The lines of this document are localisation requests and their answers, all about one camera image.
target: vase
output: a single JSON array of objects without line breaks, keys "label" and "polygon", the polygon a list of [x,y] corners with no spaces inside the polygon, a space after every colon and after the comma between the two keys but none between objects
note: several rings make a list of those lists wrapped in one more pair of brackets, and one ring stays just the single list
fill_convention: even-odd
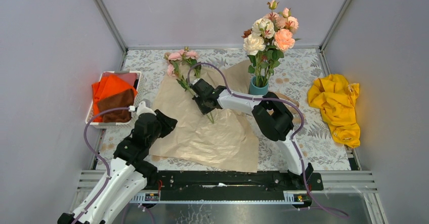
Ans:
[{"label": "vase", "polygon": [[251,95],[265,95],[268,93],[268,83],[265,85],[265,87],[258,87],[255,86],[256,84],[256,76],[250,80],[250,86],[249,86],[249,94]]}]

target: leaf pattern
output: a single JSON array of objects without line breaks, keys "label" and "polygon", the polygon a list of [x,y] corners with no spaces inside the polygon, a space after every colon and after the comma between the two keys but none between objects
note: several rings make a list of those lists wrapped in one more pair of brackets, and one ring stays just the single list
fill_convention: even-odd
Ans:
[{"label": "leaf pattern", "polygon": [[[198,61],[212,63],[220,69],[248,60],[243,49],[196,51],[200,55]],[[143,98],[150,102],[155,99],[167,69],[167,62],[163,58],[165,52],[171,51],[130,50],[126,56],[123,69],[143,72]],[[280,65],[274,70],[275,74],[270,78],[269,90],[280,92],[299,102],[299,108],[304,113],[305,120],[304,128],[295,137],[304,155],[315,170],[350,170],[345,148],[334,143],[319,110],[309,107],[307,103],[307,92],[313,85],[313,81],[323,76],[316,50],[291,49],[279,62]],[[247,120],[260,141],[258,170],[287,170],[286,161],[277,145],[262,135],[253,117],[247,116]],[[294,125],[294,129],[299,127],[299,124]],[[106,130],[100,146],[100,155],[110,160],[117,144],[129,134],[130,129]],[[145,160],[157,166],[159,170],[221,170],[178,158],[147,156]],[[105,169],[105,166],[99,161],[96,169]]]}]

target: yellow cloth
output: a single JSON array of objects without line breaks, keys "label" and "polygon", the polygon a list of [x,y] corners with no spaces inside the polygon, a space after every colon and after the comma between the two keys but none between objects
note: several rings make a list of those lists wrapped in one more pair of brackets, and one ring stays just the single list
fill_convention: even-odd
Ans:
[{"label": "yellow cloth", "polygon": [[360,145],[361,130],[355,112],[358,96],[359,84],[349,84],[344,76],[338,74],[314,80],[308,91],[310,107],[320,109],[334,141],[352,148]]}]

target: crumpled yellow fabric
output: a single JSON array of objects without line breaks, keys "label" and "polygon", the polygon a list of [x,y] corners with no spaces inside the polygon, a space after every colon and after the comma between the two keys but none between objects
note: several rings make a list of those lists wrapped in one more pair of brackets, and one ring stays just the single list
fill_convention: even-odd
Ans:
[{"label": "crumpled yellow fabric", "polygon": [[331,74],[314,80],[308,91],[310,107],[319,108],[335,142],[355,148],[361,130],[356,122],[355,105],[359,83],[349,84],[342,75]]}]

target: basket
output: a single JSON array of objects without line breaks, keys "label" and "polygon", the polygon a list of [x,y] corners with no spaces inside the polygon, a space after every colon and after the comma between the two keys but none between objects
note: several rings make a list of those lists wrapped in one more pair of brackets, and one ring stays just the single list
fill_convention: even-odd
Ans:
[{"label": "basket", "polygon": [[[137,95],[134,98],[134,106],[137,107],[139,105],[139,103],[142,101],[142,97],[143,97],[143,75],[142,75],[142,72],[141,71],[105,71],[105,72],[111,72],[111,73],[116,73],[116,74],[137,73],[137,75],[139,77],[139,82],[138,82],[137,88],[136,88]],[[85,120],[85,124],[88,124],[88,121],[94,116],[93,104],[94,104],[94,101],[91,102],[91,107],[90,107],[90,110],[88,112],[87,118]],[[134,123],[136,123],[136,120],[137,120],[137,118],[135,116],[136,116],[136,113],[132,112],[131,113],[131,120],[128,122],[124,122],[124,123],[122,123],[122,122],[112,122],[112,123],[91,122],[90,125],[92,125],[95,128],[98,128],[98,129],[133,128]]]}]

